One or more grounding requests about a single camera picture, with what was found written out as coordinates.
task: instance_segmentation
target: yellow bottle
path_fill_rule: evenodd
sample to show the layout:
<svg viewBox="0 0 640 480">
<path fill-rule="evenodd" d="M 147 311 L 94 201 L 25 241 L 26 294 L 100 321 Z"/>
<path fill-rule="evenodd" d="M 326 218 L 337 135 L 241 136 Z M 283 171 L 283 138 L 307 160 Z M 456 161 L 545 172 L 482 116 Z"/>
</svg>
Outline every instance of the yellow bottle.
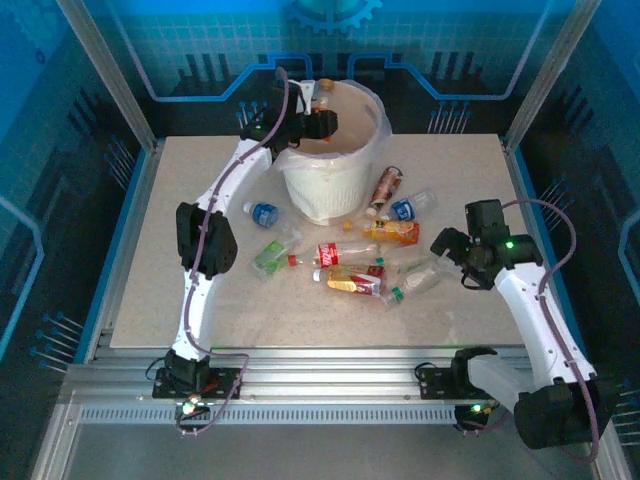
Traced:
<svg viewBox="0 0 640 480">
<path fill-rule="evenodd" d="M 381 218 L 361 218 L 356 221 L 347 220 L 342 229 L 345 232 L 360 230 L 365 238 L 379 242 L 398 242 L 403 245 L 414 245 L 420 239 L 420 224 L 416 222 L 398 222 Z"/>
</svg>

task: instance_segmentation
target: white robotic arm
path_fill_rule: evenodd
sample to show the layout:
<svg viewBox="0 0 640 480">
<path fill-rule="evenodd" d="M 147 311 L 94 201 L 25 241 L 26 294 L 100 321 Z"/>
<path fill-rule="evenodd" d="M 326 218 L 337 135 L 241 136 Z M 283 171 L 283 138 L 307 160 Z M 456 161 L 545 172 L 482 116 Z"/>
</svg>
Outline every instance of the white robotic arm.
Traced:
<svg viewBox="0 0 640 480">
<path fill-rule="evenodd" d="M 337 129 L 334 112 L 312 112 L 315 81 L 288 80 L 288 85 L 283 110 L 259 112 L 242 131 L 242 140 L 216 181 L 196 203 L 183 203 L 176 212 L 178 253 L 185 269 L 185 288 L 178 333 L 165 357 L 165 367 L 169 380 L 177 383 L 182 391 L 198 393 L 209 372 L 207 353 L 211 347 L 218 274 L 231 268 L 237 253 L 226 219 L 231 203 L 248 193 L 255 180 L 290 143 L 297 143 L 301 138 L 325 138 Z M 207 231 L 202 236 L 207 218 Z"/>
<path fill-rule="evenodd" d="M 470 203 L 465 212 L 469 235 L 447 228 L 431 251 L 461 269 L 465 288 L 497 287 L 524 340 L 532 375 L 508 366 L 493 349 L 468 348 L 451 363 L 452 389 L 463 397 L 488 394 L 504 405 L 530 448 L 597 441 L 615 408 L 616 388 L 596 375 L 576 345 L 533 239 L 511 235 L 499 200 Z"/>
<path fill-rule="evenodd" d="M 271 166 L 271 150 L 261 147 L 254 154 L 246 158 L 242 165 L 234 168 L 231 173 L 225 177 L 226 171 L 231 168 L 234 162 L 257 144 L 258 142 L 255 140 L 241 140 L 231 160 L 229 160 L 229 163 L 225 166 L 225 169 L 220 173 L 211 187 L 198 197 L 196 203 L 198 205 L 208 205 L 211 201 L 211 196 L 214 194 L 214 190 L 219 185 L 216 210 L 221 212 L 223 216 L 226 215 L 233 199 L 236 197 L 243 198 L 258 177 Z M 203 360 L 206 355 L 189 342 L 185 334 L 185 322 L 183 321 L 189 289 L 194 283 L 194 280 L 191 279 L 192 272 L 192 269 L 184 272 L 184 300 L 180 313 L 178 334 L 171 348 L 179 357 L 199 362 Z M 205 346 L 205 348 L 211 346 L 212 322 L 210 319 L 213 316 L 213 299 L 215 298 L 216 287 L 220 283 L 220 280 L 219 275 L 213 276 L 210 279 L 200 278 L 194 285 L 195 293 L 192 296 L 189 310 L 189 328 L 195 342 L 198 345 Z"/>
<path fill-rule="evenodd" d="M 507 302 L 531 361 L 533 377 L 525 377 L 496 355 L 479 355 L 469 360 L 471 384 L 484 390 L 513 413 L 522 392 L 533 393 L 558 381 L 575 383 L 577 379 L 553 336 L 540 308 L 538 285 L 545 273 L 534 262 L 504 268 L 498 273 L 495 285 Z M 545 289 L 547 304 L 564 342 L 572 351 L 573 359 L 583 378 L 596 372 L 576 345 L 549 287 Z"/>
</svg>

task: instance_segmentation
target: coca-cola bottle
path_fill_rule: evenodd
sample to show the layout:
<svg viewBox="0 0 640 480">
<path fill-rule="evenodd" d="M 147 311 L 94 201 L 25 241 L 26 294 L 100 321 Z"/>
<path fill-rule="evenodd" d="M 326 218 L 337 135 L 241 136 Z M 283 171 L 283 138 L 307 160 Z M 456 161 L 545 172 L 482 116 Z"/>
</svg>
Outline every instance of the coca-cola bottle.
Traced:
<svg viewBox="0 0 640 480">
<path fill-rule="evenodd" d="M 331 265 L 376 265 L 380 256 L 380 245 L 366 241 L 322 243 L 299 255 L 289 255 L 289 265 L 311 265 L 327 268 Z"/>
</svg>

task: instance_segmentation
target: trash bin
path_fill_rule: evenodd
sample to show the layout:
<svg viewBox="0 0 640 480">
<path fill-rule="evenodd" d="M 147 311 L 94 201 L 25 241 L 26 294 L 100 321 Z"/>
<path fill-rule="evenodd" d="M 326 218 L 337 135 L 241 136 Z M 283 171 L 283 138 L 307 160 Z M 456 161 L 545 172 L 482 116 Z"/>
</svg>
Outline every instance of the trash bin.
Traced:
<svg viewBox="0 0 640 480">
<path fill-rule="evenodd" d="M 330 110 L 338 130 L 328 140 L 303 139 L 275 162 L 284 173 L 293 205 L 316 225 L 336 225 L 363 205 L 371 164 L 391 140 L 391 125 L 380 98 L 357 82 L 335 82 Z"/>
</svg>

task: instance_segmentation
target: wire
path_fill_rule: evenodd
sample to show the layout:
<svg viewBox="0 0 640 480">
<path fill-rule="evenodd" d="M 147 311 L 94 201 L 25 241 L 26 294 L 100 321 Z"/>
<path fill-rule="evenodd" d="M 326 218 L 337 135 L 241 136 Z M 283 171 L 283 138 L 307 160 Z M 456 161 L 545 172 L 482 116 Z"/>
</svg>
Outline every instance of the wire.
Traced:
<svg viewBox="0 0 640 480">
<path fill-rule="evenodd" d="M 551 311 L 549 310 L 549 306 L 547 305 L 547 299 L 544 294 L 544 290 L 547 286 L 547 283 L 549 283 L 549 280 L 551 279 L 553 274 L 556 273 L 558 270 L 560 270 L 560 268 L 562 268 L 562 266 L 569 261 L 569 259 L 573 256 L 574 252 L 576 251 L 576 246 L 578 243 L 577 235 L 576 235 L 576 227 L 573 225 L 573 222 L 571 222 L 571 219 L 567 216 L 566 213 L 564 213 L 561 209 L 559 209 L 552 203 L 545 202 L 544 200 L 538 200 L 535 198 L 513 200 L 511 202 L 508 202 L 502 205 L 502 208 L 505 209 L 512 205 L 521 205 L 523 203 L 535 203 L 538 205 L 542 205 L 546 208 L 549 208 L 550 210 L 558 214 L 560 218 L 564 221 L 564 223 L 567 224 L 567 227 L 569 227 L 569 234 L 571 236 L 571 246 L 569 247 L 569 251 L 564 257 L 562 257 L 562 259 L 558 263 L 556 263 L 551 269 L 545 272 L 545 274 L 540 279 L 540 285 L 538 286 L 538 298 L 540 299 L 540 308 L 542 309 L 544 318 L 547 321 L 547 325 L 549 325 L 549 328 L 551 329 L 551 333 L 556 339 L 556 342 L 558 342 L 558 345 L 560 346 L 560 350 L 562 350 L 562 354 L 564 355 L 565 362 L 569 365 L 569 368 L 571 368 L 573 375 L 576 377 L 576 380 L 578 381 L 578 385 L 580 386 L 580 390 L 582 392 L 582 396 L 584 397 L 584 402 L 587 407 L 587 414 L 589 416 L 589 425 L 591 427 L 592 445 L 591 445 L 591 452 L 589 453 L 589 455 L 587 455 L 586 457 L 579 457 L 579 456 L 573 455 L 572 453 L 567 452 L 564 449 L 563 451 L 578 462 L 592 463 L 598 456 L 598 451 L 600 450 L 600 432 L 598 430 L 598 419 L 596 417 L 596 410 L 593 405 L 593 400 L 591 398 L 591 394 L 589 393 L 589 388 L 587 387 L 587 383 L 585 382 L 582 376 L 582 372 L 580 372 L 580 369 L 576 365 L 576 361 L 573 358 L 573 355 L 571 355 L 571 350 L 569 349 L 569 346 L 566 344 L 566 342 L 562 338 L 562 335 L 560 334 L 560 331 L 558 330 L 558 326 L 556 325 L 556 322 L 554 321 L 553 316 L 551 315 Z"/>
<path fill-rule="evenodd" d="M 289 104 L 289 77 L 287 76 L 287 72 L 282 67 L 278 67 L 276 69 L 276 74 L 280 75 L 280 78 L 284 82 L 284 99 L 282 100 L 282 109 L 280 110 L 280 115 L 278 116 L 278 120 L 273 125 L 273 127 L 271 128 L 267 136 L 264 137 L 259 143 L 257 143 L 256 145 L 251 147 L 249 150 L 247 150 L 245 153 L 243 153 L 235 162 L 233 162 L 229 166 L 229 168 L 227 168 L 227 170 L 225 170 L 225 172 L 222 174 L 222 176 L 220 177 L 220 180 L 216 182 L 216 186 L 214 187 L 213 192 L 211 194 L 211 198 L 209 200 L 207 211 L 204 215 L 204 219 L 202 220 L 202 228 L 200 229 L 200 239 L 198 241 L 198 250 L 196 251 L 196 258 L 193 262 L 193 267 L 191 268 L 191 275 L 190 275 L 191 288 L 189 288 L 189 292 L 187 293 L 187 298 L 185 300 L 185 306 L 184 306 L 183 328 L 184 328 L 187 341 L 191 344 L 193 348 L 195 348 L 200 353 L 204 353 L 207 356 L 211 355 L 214 358 L 227 358 L 227 359 L 241 358 L 244 360 L 244 362 L 242 364 L 242 368 L 240 369 L 240 372 L 238 373 L 238 375 L 236 376 L 236 379 L 233 382 L 233 386 L 231 387 L 231 389 L 229 389 L 229 393 L 224 399 L 224 402 L 222 403 L 222 405 L 220 406 L 216 414 L 212 415 L 209 423 L 207 423 L 202 427 L 187 430 L 187 429 L 183 429 L 180 426 L 180 423 L 176 421 L 176 428 L 183 435 L 195 436 L 198 433 L 203 433 L 209 430 L 212 426 L 214 426 L 218 422 L 218 420 L 222 416 L 222 412 L 224 412 L 225 408 L 227 408 L 227 405 L 231 401 L 231 398 L 233 397 L 236 390 L 240 386 L 240 383 L 242 382 L 242 377 L 244 376 L 245 372 L 247 371 L 247 367 L 249 366 L 249 355 L 247 355 L 246 353 L 214 353 L 210 349 L 205 349 L 205 348 L 202 348 L 200 345 L 198 345 L 198 342 L 191 334 L 191 326 L 189 324 L 189 310 L 191 309 L 191 301 L 193 300 L 193 295 L 195 294 L 196 287 L 198 286 L 198 267 L 200 267 L 200 260 L 202 259 L 202 254 L 204 251 L 204 241 L 207 236 L 207 230 L 209 227 L 209 217 L 211 217 L 211 213 L 213 212 L 213 206 L 218 200 L 218 194 L 220 193 L 222 184 L 237 166 L 242 165 L 247 158 L 249 158 L 251 155 L 257 152 L 269 140 L 271 140 L 271 138 L 276 134 L 276 132 L 280 128 L 280 125 L 282 125 L 282 122 L 284 121 L 284 117 L 287 113 L 287 106 Z"/>
<path fill-rule="evenodd" d="M 154 378 L 151 378 L 149 376 L 149 372 L 151 371 L 151 369 L 157 365 L 158 362 L 160 362 L 161 360 L 164 360 L 164 357 L 158 357 L 156 358 L 153 362 L 151 362 L 151 364 L 147 367 L 147 369 L 144 371 L 144 376 L 146 377 L 147 380 L 155 380 Z"/>
<path fill-rule="evenodd" d="M 420 377 L 418 376 L 418 370 L 420 370 L 422 367 L 426 367 L 427 365 L 431 365 L 433 368 L 438 368 L 431 362 L 422 362 L 421 364 L 416 365 L 416 368 L 413 369 L 413 376 L 416 377 L 419 382 L 421 382 L 422 380 L 420 380 Z"/>
</svg>

